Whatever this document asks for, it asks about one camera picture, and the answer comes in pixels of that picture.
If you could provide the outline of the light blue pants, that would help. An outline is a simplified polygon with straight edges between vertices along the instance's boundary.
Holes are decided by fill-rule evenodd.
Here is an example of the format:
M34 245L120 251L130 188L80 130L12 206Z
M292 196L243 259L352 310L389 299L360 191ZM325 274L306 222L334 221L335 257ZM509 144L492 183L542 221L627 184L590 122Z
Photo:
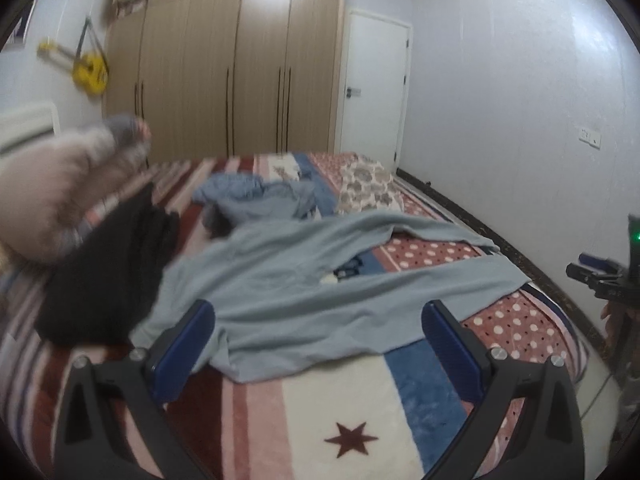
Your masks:
M474 245L484 255L328 282L334 270L397 232ZM194 302L205 300L216 325L198 366L216 368L240 384L264 382L408 346L423 336L420 316L427 302L443 302L463 321L526 282L491 240L448 222L390 210L259 221L171 263L155 304L130 339L149 347Z

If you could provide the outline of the black garment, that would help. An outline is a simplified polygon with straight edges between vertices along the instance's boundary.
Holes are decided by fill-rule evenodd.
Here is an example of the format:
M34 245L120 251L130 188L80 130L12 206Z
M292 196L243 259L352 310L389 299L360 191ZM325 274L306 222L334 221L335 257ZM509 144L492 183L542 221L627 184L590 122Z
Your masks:
M121 202L58 265L35 322L41 339L59 347L124 344L150 313L180 226L153 192L149 183Z

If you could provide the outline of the patterned plush bed blanket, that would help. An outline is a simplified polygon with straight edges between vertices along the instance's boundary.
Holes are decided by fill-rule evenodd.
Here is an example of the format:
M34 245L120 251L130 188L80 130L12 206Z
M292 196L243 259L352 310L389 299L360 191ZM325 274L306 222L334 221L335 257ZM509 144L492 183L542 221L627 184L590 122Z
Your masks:
M332 214L355 155L288 154L209 158L152 166L89 214L104 217L119 198L155 183L154 202L181 216L178 258L210 240L192 192L211 174L259 174L265 180L313 177ZM394 235L349 266L357 274L428 268L480 257L481 247ZM34 330L48 274L14 263L1 272L1 429L38 479L53 479L54 437L64 382L74 359L119 360L125 347L57 349ZM532 284L463 322L487 347L532 363L560 356L574 384L588 351L560 307ZM297 376L235 384L204 367L180 398L165 405L176 430L217 479L420 479L437 462L472 406L459 400L424 339L385 356L319 365Z

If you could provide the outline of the brown patterned pillow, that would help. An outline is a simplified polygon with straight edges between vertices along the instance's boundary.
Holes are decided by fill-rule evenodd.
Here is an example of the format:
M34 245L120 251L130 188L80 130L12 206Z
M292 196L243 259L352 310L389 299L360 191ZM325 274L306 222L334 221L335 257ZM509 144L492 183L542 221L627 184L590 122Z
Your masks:
M357 156L341 168L341 177L336 214L372 209L404 211L404 202L394 178L380 162Z

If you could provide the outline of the blue denim garment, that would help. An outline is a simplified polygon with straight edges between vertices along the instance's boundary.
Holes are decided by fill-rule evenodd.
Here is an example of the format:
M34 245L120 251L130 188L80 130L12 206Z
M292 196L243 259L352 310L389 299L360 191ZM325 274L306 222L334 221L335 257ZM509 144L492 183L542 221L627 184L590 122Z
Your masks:
M204 207L203 224L240 226L262 220L302 220L318 212L333 214L336 199L322 177L304 174L300 180L266 181L254 174L214 174L192 194Z

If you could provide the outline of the white door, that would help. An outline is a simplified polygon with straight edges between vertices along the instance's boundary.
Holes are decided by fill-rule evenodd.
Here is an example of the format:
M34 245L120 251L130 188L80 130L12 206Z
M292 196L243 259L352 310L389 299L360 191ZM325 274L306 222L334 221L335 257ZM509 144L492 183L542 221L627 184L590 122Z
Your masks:
M347 14L338 150L397 167L410 79L411 26L352 9Z

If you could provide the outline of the yellow toy guitar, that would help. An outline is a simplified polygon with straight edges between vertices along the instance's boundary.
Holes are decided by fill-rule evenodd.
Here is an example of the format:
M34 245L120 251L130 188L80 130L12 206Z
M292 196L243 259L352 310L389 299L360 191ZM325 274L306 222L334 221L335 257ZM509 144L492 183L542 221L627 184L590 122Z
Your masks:
M63 47L53 39L43 39L38 44L38 53L45 56L61 55L70 61L70 76L77 87L88 96L103 96L110 76L104 47L88 16L82 26L80 38L75 50Z

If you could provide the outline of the wooden wardrobe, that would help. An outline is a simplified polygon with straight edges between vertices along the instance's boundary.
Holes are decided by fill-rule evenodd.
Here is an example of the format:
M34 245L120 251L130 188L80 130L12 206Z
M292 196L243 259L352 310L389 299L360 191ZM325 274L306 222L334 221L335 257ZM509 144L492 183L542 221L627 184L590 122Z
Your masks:
M344 0L112 3L106 114L144 119L152 162L326 152Z

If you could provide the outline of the wall power socket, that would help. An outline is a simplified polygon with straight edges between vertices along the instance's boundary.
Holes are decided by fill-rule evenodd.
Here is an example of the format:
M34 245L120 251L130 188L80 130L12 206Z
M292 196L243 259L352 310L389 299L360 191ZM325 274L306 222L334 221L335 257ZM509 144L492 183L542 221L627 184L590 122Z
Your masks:
M578 139L582 142L589 144L592 148L600 150L602 136L597 131L592 131L588 128L580 127L578 129Z

